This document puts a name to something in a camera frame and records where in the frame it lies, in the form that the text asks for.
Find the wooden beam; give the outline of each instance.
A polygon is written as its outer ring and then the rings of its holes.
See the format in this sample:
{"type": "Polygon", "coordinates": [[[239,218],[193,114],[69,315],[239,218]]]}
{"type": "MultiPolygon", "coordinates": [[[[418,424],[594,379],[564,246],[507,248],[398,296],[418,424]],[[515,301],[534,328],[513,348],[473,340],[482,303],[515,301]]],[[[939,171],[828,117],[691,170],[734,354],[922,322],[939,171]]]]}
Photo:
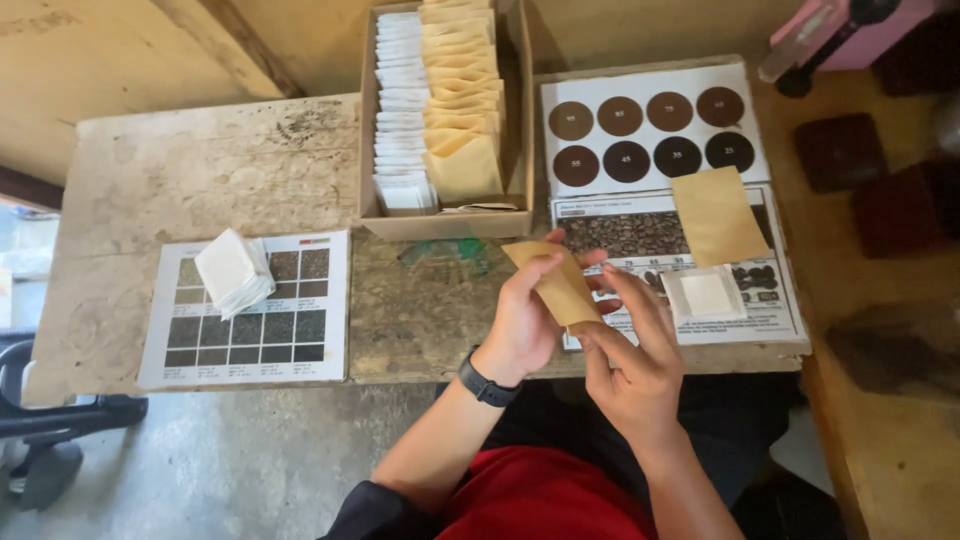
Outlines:
{"type": "Polygon", "coordinates": [[[0,197],[35,209],[60,211],[63,188],[0,166],[0,197]]]}
{"type": "Polygon", "coordinates": [[[151,0],[258,99],[306,93],[230,0],[151,0]]]}

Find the smartwatch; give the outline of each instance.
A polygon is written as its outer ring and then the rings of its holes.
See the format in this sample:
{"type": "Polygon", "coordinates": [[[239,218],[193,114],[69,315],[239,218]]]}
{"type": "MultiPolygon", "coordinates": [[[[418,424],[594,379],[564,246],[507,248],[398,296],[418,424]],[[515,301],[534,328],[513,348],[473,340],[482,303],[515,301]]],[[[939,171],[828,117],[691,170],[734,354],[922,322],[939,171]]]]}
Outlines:
{"type": "Polygon", "coordinates": [[[473,356],[473,353],[478,347],[479,346],[474,346],[470,349],[470,352],[467,353],[467,357],[464,358],[464,363],[460,364],[460,371],[457,372],[457,377],[467,390],[476,396],[478,402],[496,407],[505,407],[520,393],[520,387],[523,385],[523,382],[513,388],[507,388],[500,386],[494,380],[489,380],[480,375],[477,370],[473,369],[473,364],[470,363],[470,357],[473,356]]]}

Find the brown circle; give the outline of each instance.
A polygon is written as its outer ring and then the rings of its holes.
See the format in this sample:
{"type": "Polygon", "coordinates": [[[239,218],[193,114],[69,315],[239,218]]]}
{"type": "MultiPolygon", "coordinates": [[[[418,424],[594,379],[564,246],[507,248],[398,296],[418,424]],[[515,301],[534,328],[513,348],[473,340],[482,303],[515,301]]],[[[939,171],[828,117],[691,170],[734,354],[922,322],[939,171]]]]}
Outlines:
{"type": "Polygon", "coordinates": [[[567,146],[553,158],[557,180],[570,187],[583,187],[597,177],[600,161],[586,146],[567,146]]]}
{"type": "Polygon", "coordinates": [[[597,123],[610,135],[627,136],[643,123],[643,109],[629,97],[612,97],[597,110],[597,123]]]}
{"type": "Polygon", "coordinates": [[[693,106],[677,92],[661,92],[647,103],[647,118],[659,130],[678,132],[693,119],[693,106]]]}
{"type": "Polygon", "coordinates": [[[654,163],[670,178],[693,174],[700,170],[703,157],[700,149],[688,138],[669,136],[654,150],[654,163]]]}
{"type": "Polygon", "coordinates": [[[697,98],[697,114],[711,126],[729,128],[743,118],[743,98],[725,86],[707,88],[697,98]]]}
{"type": "Polygon", "coordinates": [[[604,152],[603,170],[614,180],[631,184],[647,175],[650,170],[650,155],[639,144],[631,140],[621,140],[604,152]]]}
{"type": "Polygon", "coordinates": [[[579,101],[564,101],[550,112],[550,131],[563,140],[579,140],[593,129],[593,113],[579,101]]]}
{"type": "Polygon", "coordinates": [[[704,149],[707,163],[714,169],[733,165],[744,172],[754,164],[754,145],[747,137],[733,132],[714,135],[707,141],[704,149]]]}

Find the cardboard box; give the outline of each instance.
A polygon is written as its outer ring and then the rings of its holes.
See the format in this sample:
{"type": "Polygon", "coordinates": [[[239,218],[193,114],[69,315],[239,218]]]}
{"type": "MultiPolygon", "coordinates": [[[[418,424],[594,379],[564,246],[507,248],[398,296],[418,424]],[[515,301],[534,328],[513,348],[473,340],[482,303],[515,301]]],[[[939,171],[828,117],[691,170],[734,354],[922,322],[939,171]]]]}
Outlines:
{"type": "Polygon", "coordinates": [[[373,136],[380,111],[376,67],[376,17],[381,13],[413,12],[420,2],[371,8],[367,25],[363,79],[360,84],[360,188],[358,222],[386,240],[527,236],[533,228],[534,208],[534,86],[526,0],[497,10],[497,62],[506,87],[507,128],[501,141],[500,163],[509,178],[505,201],[515,212],[437,214],[387,217],[373,183],[373,136]]]}

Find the black sleeve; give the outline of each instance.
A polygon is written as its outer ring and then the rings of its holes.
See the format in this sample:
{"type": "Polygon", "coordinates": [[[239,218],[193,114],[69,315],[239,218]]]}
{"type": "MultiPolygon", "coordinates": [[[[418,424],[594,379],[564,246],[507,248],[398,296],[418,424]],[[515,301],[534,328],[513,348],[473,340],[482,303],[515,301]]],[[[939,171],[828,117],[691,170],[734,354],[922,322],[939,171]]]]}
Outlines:
{"type": "Polygon", "coordinates": [[[416,509],[406,497],[364,480],[347,495],[333,525],[320,540],[426,540],[439,532],[436,519],[416,509]]]}

